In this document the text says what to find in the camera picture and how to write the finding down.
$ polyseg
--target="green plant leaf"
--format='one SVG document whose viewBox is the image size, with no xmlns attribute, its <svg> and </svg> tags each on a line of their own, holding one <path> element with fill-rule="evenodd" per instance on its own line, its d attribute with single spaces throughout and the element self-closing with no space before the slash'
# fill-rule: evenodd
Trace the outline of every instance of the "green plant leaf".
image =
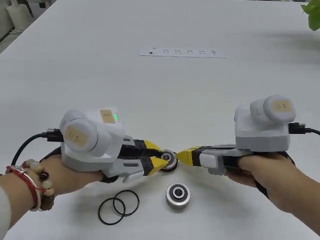
<svg viewBox="0 0 320 240">
<path fill-rule="evenodd" d="M 312 11 L 318 7 L 320 7 L 320 0 L 310 0 L 307 5 L 301 5 L 301 8 L 306 14 L 312 13 Z"/>
<path fill-rule="evenodd" d="M 312 31 L 320 29 L 320 14 L 310 14 L 308 17 L 309 28 Z"/>
<path fill-rule="evenodd" d="M 310 10 L 307 5 L 301 5 L 301 8 L 306 14 L 310 14 Z"/>
</svg>

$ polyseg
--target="bracelet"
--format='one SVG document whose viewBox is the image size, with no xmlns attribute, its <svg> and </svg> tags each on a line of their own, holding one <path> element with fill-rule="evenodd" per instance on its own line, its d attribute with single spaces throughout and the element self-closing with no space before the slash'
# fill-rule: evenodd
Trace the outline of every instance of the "bracelet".
<svg viewBox="0 0 320 240">
<path fill-rule="evenodd" d="M 27 170 L 19 166 L 7 166 L 5 174 L 13 173 L 14 175 L 19 177 L 21 180 L 23 180 L 26 183 L 26 185 L 28 186 L 31 192 L 33 202 L 35 204 L 35 206 L 31 208 L 30 211 L 35 212 L 35 211 L 38 211 L 41 207 L 40 189 L 37 187 L 33 179 L 26 174 L 26 172 Z"/>
<path fill-rule="evenodd" d="M 49 173 L 45 171 L 45 168 L 40 164 L 40 162 L 35 161 L 33 159 L 29 159 L 22 164 L 23 168 L 32 169 L 37 175 L 39 175 L 43 198 L 41 201 L 40 210 L 47 211 L 51 210 L 54 206 L 55 201 L 55 191 L 52 188 L 52 181 L 49 179 Z"/>
</svg>

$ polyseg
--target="beaded bracelet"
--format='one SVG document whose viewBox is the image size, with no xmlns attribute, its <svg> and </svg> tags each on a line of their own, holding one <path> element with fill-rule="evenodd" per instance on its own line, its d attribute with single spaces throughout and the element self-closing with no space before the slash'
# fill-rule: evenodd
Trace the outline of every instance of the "beaded bracelet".
<svg viewBox="0 0 320 240">
<path fill-rule="evenodd" d="M 55 201 L 55 191 L 52 188 L 52 182 L 49 179 L 49 173 L 45 171 L 45 168 L 40 164 L 40 162 L 35 161 L 34 159 L 29 159 L 22 164 L 23 168 L 30 168 L 36 174 L 39 175 L 42 191 L 43 191 L 43 198 L 41 201 L 40 209 L 42 211 L 51 210 L 54 206 Z"/>
</svg>

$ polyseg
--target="cable connector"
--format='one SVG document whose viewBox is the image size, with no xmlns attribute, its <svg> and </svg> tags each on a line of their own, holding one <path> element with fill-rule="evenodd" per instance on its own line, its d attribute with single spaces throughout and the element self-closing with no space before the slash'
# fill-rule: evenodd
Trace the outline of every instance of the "cable connector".
<svg viewBox="0 0 320 240">
<path fill-rule="evenodd" d="M 56 143 L 63 143 L 64 136 L 62 135 L 60 129 L 57 128 L 49 128 L 46 132 L 43 132 L 45 135 L 47 142 L 56 142 Z"/>
<path fill-rule="evenodd" d="M 304 123 L 291 122 L 289 123 L 289 134 L 308 134 L 314 133 L 320 135 L 320 131 L 308 128 Z"/>
<path fill-rule="evenodd" d="M 289 123 L 289 134 L 306 134 L 308 133 L 306 124 L 300 122 Z"/>
</svg>

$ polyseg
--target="black rubber grip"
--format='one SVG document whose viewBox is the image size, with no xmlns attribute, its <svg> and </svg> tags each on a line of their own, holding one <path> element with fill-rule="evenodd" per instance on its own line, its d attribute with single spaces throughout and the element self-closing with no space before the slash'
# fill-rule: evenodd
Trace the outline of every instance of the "black rubber grip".
<svg viewBox="0 0 320 240">
<path fill-rule="evenodd" d="M 270 154 L 270 152 L 254 152 L 253 155 L 260 155 L 260 156 L 266 156 Z M 296 165 L 294 160 L 289 156 L 289 154 L 285 151 L 279 151 L 278 154 L 281 154 L 282 156 L 286 157 L 291 161 L 293 165 Z M 245 156 L 223 156 L 223 164 L 224 166 L 228 169 L 231 170 L 231 172 L 236 172 L 237 169 L 240 169 L 239 167 L 239 160 Z M 254 180 L 256 188 L 263 194 L 265 195 L 268 199 L 268 191 L 267 189 L 262 186 L 257 180 Z"/>
</svg>

